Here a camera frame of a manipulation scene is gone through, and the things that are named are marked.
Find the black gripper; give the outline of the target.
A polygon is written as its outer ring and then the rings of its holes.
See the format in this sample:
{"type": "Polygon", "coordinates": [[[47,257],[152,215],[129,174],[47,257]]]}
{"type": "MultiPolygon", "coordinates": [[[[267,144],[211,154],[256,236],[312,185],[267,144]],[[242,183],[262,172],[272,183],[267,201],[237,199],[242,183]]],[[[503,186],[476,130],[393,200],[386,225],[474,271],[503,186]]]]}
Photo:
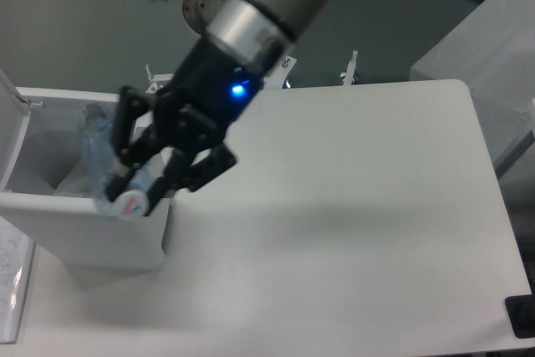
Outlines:
{"type": "Polygon", "coordinates": [[[163,198],[174,196],[180,189],[195,192],[234,167],[236,156],[221,142],[229,125],[263,87],[265,68],[270,65],[269,60],[262,59],[264,55],[261,52],[250,61],[216,38],[203,37],[171,81],[155,94],[128,85],[121,87],[110,133],[115,158],[104,190],[107,200],[116,201],[151,155],[167,146],[175,149],[146,192],[146,217],[163,198]],[[130,148],[131,137],[136,121],[150,111],[153,122],[145,130],[145,150],[150,155],[143,156],[144,146],[141,150],[130,148]],[[201,148],[212,148],[205,158],[195,162],[198,151],[187,152],[202,135],[206,139],[201,148]]]}

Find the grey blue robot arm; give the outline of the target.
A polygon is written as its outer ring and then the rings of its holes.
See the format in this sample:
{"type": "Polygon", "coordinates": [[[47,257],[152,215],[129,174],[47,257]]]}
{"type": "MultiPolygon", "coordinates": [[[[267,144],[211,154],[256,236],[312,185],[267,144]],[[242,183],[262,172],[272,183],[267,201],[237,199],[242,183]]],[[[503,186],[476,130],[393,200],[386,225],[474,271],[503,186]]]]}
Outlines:
{"type": "Polygon", "coordinates": [[[171,80],[153,94],[121,88],[103,195],[125,220],[236,164],[228,128],[329,0],[224,0],[171,80]]]}

